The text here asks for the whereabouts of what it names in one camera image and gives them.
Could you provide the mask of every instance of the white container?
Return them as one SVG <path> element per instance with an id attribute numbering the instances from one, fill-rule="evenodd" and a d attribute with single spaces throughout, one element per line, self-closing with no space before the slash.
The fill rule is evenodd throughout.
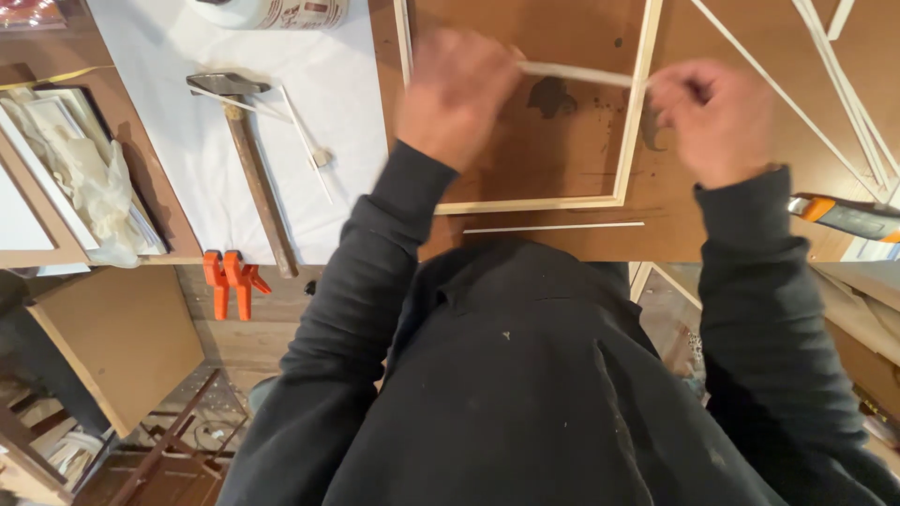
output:
<path id="1" fill-rule="evenodd" d="M 328 30 L 347 16 L 349 0 L 187 0 L 213 24 L 231 30 Z"/>

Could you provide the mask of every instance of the black sweatshirt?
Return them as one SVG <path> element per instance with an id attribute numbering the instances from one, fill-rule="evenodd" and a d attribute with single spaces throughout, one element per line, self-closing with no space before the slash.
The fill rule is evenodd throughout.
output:
<path id="1" fill-rule="evenodd" d="M 788 229 L 786 167 L 697 190 L 707 409 L 647 344 L 639 309 L 566 253 L 502 241 L 417 275 L 455 176 L 393 151 L 220 506 L 900 504 L 862 448 L 808 245 Z"/>

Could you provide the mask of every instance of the hand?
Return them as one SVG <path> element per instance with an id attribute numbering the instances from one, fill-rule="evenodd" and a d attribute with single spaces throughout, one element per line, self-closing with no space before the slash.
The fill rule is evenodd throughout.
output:
<path id="1" fill-rule="evenodd" d="M 475 32 L 440 30 L 418 42 L 397 114 L 397 138 L 458 172 L 484 149 L 522 77 L 521 54 Z"/>
<path id="2" fill-rule="evenodd" d="M 659 125 L 675 128 L 681 161 L 706 189 L 769 170 L 774 95 L 764 81 L 697 59 L 660 70 L 650 90 Z"/>

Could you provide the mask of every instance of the label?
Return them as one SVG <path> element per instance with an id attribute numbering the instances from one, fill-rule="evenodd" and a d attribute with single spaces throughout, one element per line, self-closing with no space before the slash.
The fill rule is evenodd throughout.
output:
<path id="1" fill-rule="evenodd" d="M 347 0 L 270 0 L 258 30 L 324 30 L 344 17 Z"/>

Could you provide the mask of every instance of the left hand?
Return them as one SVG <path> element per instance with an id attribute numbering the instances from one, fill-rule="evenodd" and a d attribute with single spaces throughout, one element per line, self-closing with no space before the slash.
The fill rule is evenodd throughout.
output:
<path id="1" fill-rule="evenodd" d="M 439 30 L 418 42 L 397 114 L 397 138 L 452 167 L 484 149 L 522 78 L 521 53 L 475 32 Z"/>

